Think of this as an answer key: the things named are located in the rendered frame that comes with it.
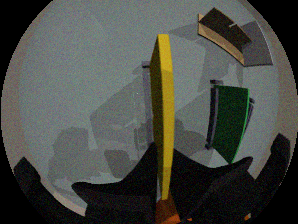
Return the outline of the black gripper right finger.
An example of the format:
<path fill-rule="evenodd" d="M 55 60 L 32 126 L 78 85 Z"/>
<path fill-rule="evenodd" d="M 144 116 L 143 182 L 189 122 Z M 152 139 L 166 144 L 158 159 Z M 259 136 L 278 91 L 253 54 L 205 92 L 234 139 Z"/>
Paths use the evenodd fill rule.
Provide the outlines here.
<path fill-rule="evenodd" d="M 180 221 L 192 218 L 190 214 L 204 204 L 213 190 L 221 188 L 235 177 L 242 175 L 242 172 L 250 168 L 251 163 L 253 163 L 253 156 L 246 156 L 235 161 L 234 164 L 208 168 L 173 148 L 169 188 Z"/>

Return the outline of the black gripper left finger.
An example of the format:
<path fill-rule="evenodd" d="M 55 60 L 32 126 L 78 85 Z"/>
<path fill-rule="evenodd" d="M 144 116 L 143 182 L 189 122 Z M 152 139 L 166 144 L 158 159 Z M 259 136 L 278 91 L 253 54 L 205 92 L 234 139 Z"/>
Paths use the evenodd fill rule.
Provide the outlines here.
<path fill-rule="evenodd" d="M 148 224 L 156 224 L 158 157 L 156 143 L 120 183 L 89 184 L 80 181 L 72 189 L 86 202 L 108 209 L 142 212 Z"/>

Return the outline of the yellow board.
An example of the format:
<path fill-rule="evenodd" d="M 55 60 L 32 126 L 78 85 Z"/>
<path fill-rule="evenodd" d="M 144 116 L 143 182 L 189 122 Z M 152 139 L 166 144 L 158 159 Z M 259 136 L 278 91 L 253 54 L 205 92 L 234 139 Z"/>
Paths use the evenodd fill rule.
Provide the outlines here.
<path fill-rule="evenodd" d="M 174 89 L 169 35 L 158 34 L 149 63 L 153 143 L 158 157 L 161 200 L 168 200 L 174 137 Z"/>

